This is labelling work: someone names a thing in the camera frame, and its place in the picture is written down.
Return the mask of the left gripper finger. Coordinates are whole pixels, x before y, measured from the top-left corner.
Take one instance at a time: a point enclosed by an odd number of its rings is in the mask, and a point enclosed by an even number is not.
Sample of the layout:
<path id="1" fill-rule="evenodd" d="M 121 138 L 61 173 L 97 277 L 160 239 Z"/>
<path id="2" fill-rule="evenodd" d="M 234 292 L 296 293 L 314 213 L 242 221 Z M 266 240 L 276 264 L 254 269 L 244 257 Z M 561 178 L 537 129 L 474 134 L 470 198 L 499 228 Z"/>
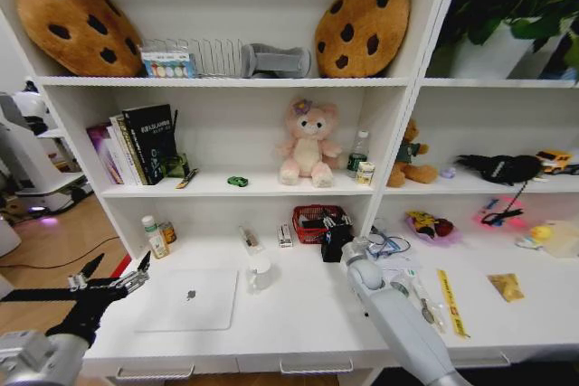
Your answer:
<path id="1" fill-rule="evenodd" d="M 118 278 L 112 283 L 112 287 L 121 294 L 130 294 L 136 289 L 142 287 L 149 279 L 148 269 L 150 266 L 151 251 L 138 264 L 136 270 L 130 272 L 123 278 Z"/>
<path id="2" fill-rule="evenodd" d="M 103 260 L 105 254 L 101 253 L 96 258 L 87 262 L 81 269 L 80 272 L 69 275 L 67 277 L 68 287 L 71 292 L 78 290 L 83 290 L 88 286 L 88 280 L 98 268 L 99 264 Z"/>

